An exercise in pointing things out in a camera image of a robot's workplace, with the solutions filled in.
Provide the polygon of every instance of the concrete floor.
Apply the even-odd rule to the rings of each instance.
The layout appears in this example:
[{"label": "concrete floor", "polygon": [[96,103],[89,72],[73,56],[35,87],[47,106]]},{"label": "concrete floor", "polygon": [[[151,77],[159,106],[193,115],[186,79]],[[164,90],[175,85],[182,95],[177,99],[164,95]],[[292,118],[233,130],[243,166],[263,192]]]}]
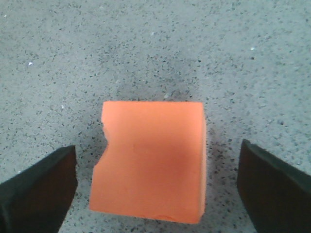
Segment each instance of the concrete floor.
[{"label": "concrete floor", "polygon": [[[0,182],[76,144],[61,233],[254,233],[236,188],[243,138],[311,174],[311,4],[304,0],[0,1]],[[88,210],[104,100],[205,104],[198,225]]]}]

